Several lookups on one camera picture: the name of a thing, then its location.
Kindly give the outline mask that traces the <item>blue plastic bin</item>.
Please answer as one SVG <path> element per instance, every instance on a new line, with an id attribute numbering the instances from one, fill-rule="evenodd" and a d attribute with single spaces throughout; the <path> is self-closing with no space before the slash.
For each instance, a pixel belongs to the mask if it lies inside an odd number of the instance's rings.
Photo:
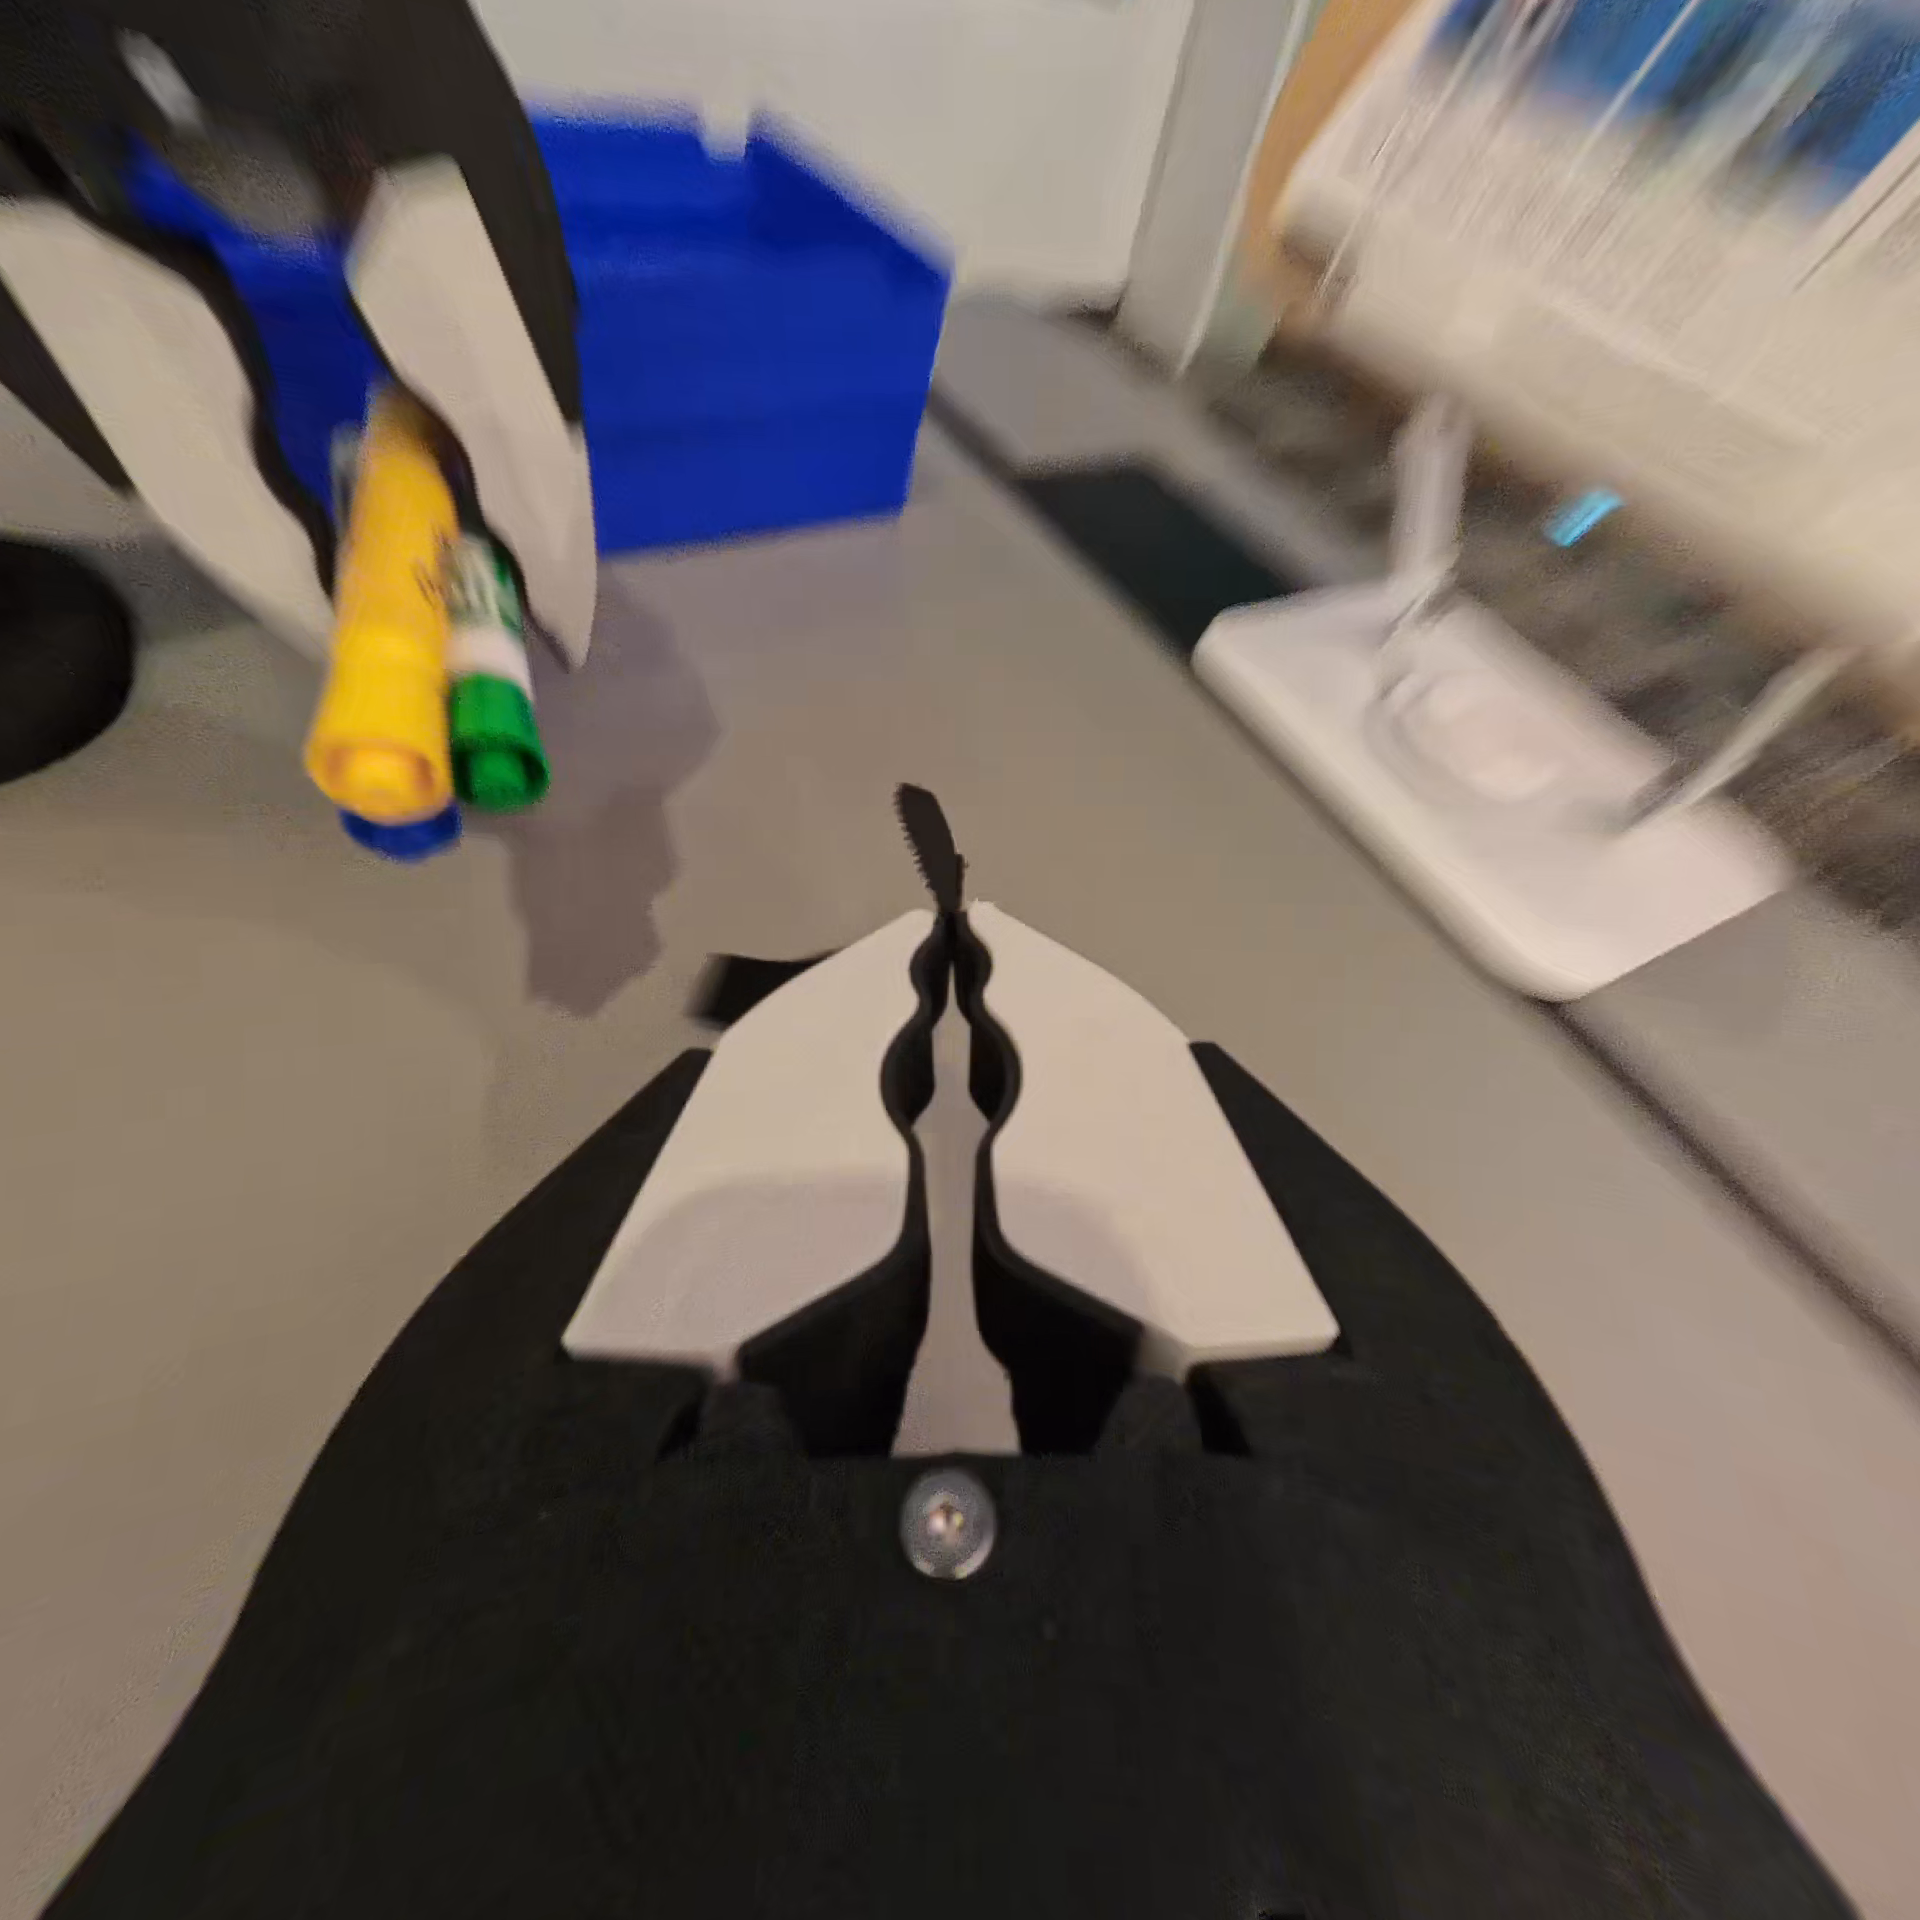
<path id="1" fill-rule="evenodd" d="M 558 217 L 603 558 L 903 512 L 949 292 L 919 227 L 772 114 L 711 147 L 516 108 L 468 144 Z"/>

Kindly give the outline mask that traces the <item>dark teal panel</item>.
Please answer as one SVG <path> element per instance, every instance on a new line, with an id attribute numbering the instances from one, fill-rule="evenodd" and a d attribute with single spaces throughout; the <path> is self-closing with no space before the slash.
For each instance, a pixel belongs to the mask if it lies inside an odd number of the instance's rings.
<path id="1" fill-rule="evenodd" d="M 1307 585 L 1146 465 L 1053 468 L 1022 502 L 1166 644 L 1194 650 L 1217 615 Z"/>

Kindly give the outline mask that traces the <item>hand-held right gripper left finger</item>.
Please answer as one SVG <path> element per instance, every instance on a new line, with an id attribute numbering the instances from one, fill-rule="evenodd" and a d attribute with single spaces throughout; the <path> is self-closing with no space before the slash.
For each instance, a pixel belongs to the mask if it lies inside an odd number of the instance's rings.
<path id="1" fill-rule="evenodd" d="M 772 988 L 711 1047 L 563 1349 L 829 1397 L 909 1372 L 929 1320 L 915 1123 L 947 1009 L 947 919 L 909 910 Z"/>

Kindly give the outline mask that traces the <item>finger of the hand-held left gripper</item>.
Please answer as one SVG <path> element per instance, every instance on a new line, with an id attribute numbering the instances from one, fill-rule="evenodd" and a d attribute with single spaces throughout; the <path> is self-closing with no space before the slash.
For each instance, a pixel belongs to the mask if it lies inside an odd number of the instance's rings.
<path id="1" fill-rule="evenodd" d="M 279 639 L 328 650 L 330 526 L 287 474 L 217 299 L 57 201 L 4 206 L 4 288 L 175 547 Z"/>
<path id="2" fill-rule="evenodd" d="M 377 171 L 345 268 L 373 346 L 461 445 L 535 628 L 579 669 L 601 574 L 588 445 L 548 382 L 458 160 Z"/>

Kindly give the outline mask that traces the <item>white stand base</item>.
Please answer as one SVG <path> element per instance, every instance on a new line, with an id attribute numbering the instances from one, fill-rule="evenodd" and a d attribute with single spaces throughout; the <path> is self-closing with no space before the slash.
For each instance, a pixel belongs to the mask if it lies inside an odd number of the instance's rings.
<path id="1" fill-rule="evenodd" d="M 1393 583 L 1222 614 L 1209 697 L 1489 979 L 1574 1005 L 1759 910 L 1787 853 L 1735 804 L 1663 797 L 1644 730 L 1477 601 Z"/>

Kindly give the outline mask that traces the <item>blue dry erase marker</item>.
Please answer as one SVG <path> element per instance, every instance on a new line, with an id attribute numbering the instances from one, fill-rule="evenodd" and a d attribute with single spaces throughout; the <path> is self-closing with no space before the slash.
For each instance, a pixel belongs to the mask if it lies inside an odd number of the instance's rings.
<path id="1" fill-rule="evenodd" d="M 355 810 L 339 810 L 339 827 L 369 854 L 380 854 L 398 866 L 420 866 L 425 860 L 436 860 L 453 853 L 464 838 L 464 810 L 450 804 L 436 815 L 425 815 L 420 820 L 373 820 Z"/>

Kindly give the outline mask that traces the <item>black round object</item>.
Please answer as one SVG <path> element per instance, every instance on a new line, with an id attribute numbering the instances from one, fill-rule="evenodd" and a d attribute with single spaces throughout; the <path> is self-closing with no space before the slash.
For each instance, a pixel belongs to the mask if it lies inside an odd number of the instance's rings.
<path id="1" fill-rule="evenodd" d="M 4 539 L 4 782 L 29 778 L 105 735 L 128 697 L 136 628 L 85 558 Z"/>

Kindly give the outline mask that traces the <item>yellow marker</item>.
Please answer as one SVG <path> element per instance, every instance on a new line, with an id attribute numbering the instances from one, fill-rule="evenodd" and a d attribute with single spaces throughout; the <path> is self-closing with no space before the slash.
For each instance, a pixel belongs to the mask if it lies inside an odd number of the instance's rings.
<path id="1" fill-rule="evenodd" d="M 453 808 L 450 558 L 461 508 L 425 412 L 398 388 L 369 405 L 333 572 L 333 633 L 304 771 L 373 828 Z"/>

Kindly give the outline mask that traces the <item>green dry erase marker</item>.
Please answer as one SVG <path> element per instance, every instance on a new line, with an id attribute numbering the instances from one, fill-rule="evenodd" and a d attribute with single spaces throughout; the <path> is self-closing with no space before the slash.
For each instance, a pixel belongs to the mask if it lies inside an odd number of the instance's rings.
<path id="1" fill-rule="evenodd" d="M 450 572 L 450 758 L 472 810 L 521 815 L 548 797 L 521 592 L 502 547 L 472 530 Z"/>

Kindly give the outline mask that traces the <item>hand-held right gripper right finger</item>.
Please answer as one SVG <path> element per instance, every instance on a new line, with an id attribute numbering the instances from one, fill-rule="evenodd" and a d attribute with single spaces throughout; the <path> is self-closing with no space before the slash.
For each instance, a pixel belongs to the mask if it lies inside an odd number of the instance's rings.
<path id="1" fill-rule="evenodd" d="M 1138 1323 L 1153 1372 L 1327 1355 L 1336 1312 L 1185 1034 L 1000 904 L 971 931 L 1019 1065 L 987 1152 L 1011 1251 Z"/>

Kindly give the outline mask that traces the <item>white tilted panel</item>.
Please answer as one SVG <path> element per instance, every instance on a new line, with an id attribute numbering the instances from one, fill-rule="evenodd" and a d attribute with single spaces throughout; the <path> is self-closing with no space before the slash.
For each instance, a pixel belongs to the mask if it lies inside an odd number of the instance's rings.
<path id="1" fill-rule="evenodd" d="M 1274 225 L 1341 346 L 1915 680 L 1915 4 L 1415 4 Z"/>

